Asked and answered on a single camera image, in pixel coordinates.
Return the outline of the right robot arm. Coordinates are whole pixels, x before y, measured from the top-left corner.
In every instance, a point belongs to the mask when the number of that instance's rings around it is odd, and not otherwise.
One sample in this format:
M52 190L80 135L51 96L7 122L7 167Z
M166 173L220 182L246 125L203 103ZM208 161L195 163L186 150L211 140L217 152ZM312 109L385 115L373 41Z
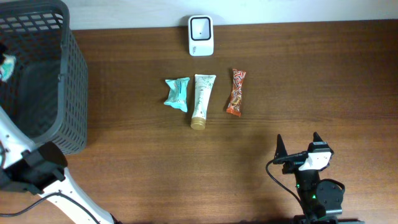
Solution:
M313 134L313 141L308 149L296 154L288 154L282 136L277 136L277 145L273 160L268 164L282 164L283 174L295 176L295 188L293 193L281 184L269 172L266 172L274 182L280 185L298 201L303 215L294 216L293 223L361 223L361 220L338 219L343 213L341 204L345 193L345 185L333 179L321 179L319 172L330 165L330 159L334 151L318 133Z

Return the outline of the teal Kleenex tissue pack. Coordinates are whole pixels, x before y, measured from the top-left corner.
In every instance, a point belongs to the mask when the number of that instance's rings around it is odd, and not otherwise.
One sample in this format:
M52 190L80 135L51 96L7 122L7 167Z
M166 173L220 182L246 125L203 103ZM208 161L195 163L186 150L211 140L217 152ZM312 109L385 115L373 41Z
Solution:
M1 55L1 81L7 82L12 77L16 66L16 57L13 55Z

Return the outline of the white tube with gold cap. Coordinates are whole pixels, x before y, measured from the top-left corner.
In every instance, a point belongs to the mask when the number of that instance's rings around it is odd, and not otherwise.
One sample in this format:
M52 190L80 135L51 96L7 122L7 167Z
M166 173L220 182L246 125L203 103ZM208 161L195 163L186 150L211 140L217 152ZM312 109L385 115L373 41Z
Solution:
M205 129L208 104L215 79L216 75L195 75L195 105L190 125L194 130Z

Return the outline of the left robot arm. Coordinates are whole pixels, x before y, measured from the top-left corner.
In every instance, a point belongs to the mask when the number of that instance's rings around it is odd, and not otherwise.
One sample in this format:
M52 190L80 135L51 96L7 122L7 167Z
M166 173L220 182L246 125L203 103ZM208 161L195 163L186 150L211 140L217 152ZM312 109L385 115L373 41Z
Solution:
M53 142L36 144L1 110L1 190L30 192L40 199L3 218L16 217L48 200L74 223L119 223L73 180L68 162Z

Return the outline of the white barcode scanner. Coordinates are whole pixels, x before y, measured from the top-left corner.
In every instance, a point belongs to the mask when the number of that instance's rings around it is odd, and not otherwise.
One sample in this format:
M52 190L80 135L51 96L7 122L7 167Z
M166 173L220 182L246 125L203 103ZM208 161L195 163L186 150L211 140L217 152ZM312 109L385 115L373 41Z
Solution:
M210 56L214 53L213 19L195 15L188 19L188 45L192 57Z

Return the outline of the red chocolate bar wrapper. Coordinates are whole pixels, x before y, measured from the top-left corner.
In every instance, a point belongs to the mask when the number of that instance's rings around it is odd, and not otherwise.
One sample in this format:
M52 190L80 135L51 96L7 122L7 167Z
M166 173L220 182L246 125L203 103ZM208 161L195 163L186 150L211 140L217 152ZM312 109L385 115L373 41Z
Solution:
M242 86L246 76L244 70L238 70L236 68L233 71L233 88L231 91L229 103L226 112L236 116L241 116L241 104L242 104Z

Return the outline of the teal snack packet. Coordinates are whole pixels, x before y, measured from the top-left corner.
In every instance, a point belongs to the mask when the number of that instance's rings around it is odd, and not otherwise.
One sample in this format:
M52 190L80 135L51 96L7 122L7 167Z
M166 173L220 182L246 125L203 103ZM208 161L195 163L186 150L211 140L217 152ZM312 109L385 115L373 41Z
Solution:
M174 80L165 80L169 86L170 91L168 98L165 100L164 105L171 106L186 113L187 108L187 86L190 78L178 78Z

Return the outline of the dark grey plastic basket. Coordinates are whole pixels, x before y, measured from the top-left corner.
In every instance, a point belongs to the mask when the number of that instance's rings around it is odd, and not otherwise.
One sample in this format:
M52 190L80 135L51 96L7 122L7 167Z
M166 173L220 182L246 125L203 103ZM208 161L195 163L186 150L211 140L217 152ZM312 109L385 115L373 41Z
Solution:
M62 1L1 3L1 48L16 57L1 83L1 108L36 144L64 154L87 142L88 67Z

